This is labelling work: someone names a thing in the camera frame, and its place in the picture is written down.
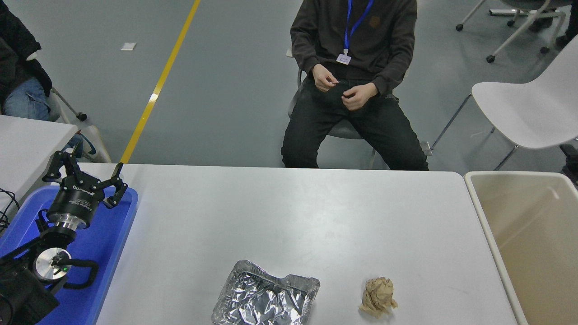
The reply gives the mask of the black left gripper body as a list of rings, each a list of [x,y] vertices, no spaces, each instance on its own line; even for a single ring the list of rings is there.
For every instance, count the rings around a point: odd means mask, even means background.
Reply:
[[[96,214],[99,203],[104,200],[104,190],[94,189],[95,184],[83,181],[64,180],[60,184],[48,212],[47,218],[51,223],[59,219],[72,216],[80,219],[82,225],[90,225]]]

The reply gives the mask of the person's right hand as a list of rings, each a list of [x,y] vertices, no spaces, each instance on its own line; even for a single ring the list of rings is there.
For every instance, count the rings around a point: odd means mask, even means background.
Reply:
[[[316,64],[311,69],[312,79],[318,90],[327,93],[331,88],[339,84],[339,81],[322,64]]]

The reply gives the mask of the person's left hand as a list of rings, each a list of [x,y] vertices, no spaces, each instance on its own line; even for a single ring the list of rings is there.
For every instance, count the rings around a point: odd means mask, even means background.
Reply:
[[[377,94],[378,89],[376,85],[370,82],[346,90],[341,96],[341,101],[349,111],[357,111]]]

